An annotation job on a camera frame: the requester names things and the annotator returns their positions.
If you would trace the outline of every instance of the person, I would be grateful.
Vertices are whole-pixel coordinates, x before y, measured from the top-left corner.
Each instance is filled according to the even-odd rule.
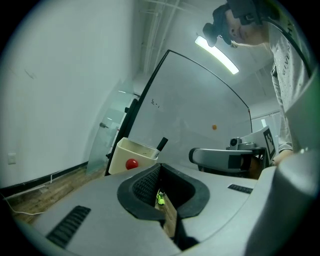
[[[301,45],[293,21],[276,8],[274,8],[274,12],[277,12],[277,22],[281,27]],[[236,44],[246,47],[268,44],[273,53],[274,64],[271,77],[280,110],[280,132],[278,136],[279,154],[273,159],[272,164],[278,166],[285,158],[301,149],[292,129],[290,129],[291,124],[285,113],[300,96],[309,80],[306,66],[295,48],[274,25],[268,22],[263,22],[262,26],[254,22],[242,25],[240,19],[233,16],[227,3],[214,10],[213,19],[211,27],[204,26],[203,33],[205,35],[210,29],[212,35],[218,35],[228,45]],[[256,173],[262,171],[259,160],[253,158],[251,165],[254,165],[253,169],[255,170],[253,176],[259,177],[260,174]]]

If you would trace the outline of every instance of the white t-shirt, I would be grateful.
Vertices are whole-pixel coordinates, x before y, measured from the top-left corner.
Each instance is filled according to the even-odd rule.
[[[297,31],[293,23],[288,18],[282,18],[280,25],[301,48],[301,41],[297,39]],[[272,82],[280,106],[279,152],[283,150],[297,152],[301,147],[295,135],[290,132],[292,124],[286,118],[286,111],[301,95],[309,76],[295,48],[272,24],[269,24],[269,43],[274,56]]]

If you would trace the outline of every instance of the yellow-green object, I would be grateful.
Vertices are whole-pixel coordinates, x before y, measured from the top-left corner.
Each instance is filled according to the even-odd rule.
[[[165,204],[164,194],[159,190],[158,194],[156,194],[156,199],[158,199],[158,204],[163,206]]]

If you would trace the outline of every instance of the ceiling light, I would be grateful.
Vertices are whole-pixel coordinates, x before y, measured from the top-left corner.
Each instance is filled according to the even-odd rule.
[[[209,53],[211,53],[214,57],[216,57],[223,65],[227,67],[228,70],[231,71],[232,74],[236,74],[239,72],[239,69],[236,67],[235,64],[232,63],[232,61],[217,47],[210,47],[208,45],[208,42],[206,39],[204,39],[202,36],[198,36],[195,40],[195,43],[199,46],[201,46],[203,49],[207,50]]]

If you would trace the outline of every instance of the wooden floor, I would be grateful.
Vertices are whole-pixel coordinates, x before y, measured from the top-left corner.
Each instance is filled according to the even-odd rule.
[[[52,183],[46,183],[45,187],[9,198],[7,201],[16,212],[41,213],[49,209],[53,204],[66,195],[82,187],[84,184],[105,175],[106,167],[86,174],[86,166],[74,170],[66,175],[54,179]],[[163,230],[169,237],[175,235],[177,211],[171,204],[167,195],[164,196],[164,205],[156,203],[155,208],[165,215]],[[26,215],[12,212],[14,218],[32,224],[40,215]]]
[[[164,195],[163,199],[164,205],[159,205],[156,203],[155,208],[164,213],[165,223],[163,225],[163,230],[170,238],[173,238],[176,230],[177,211],[166,194]]]

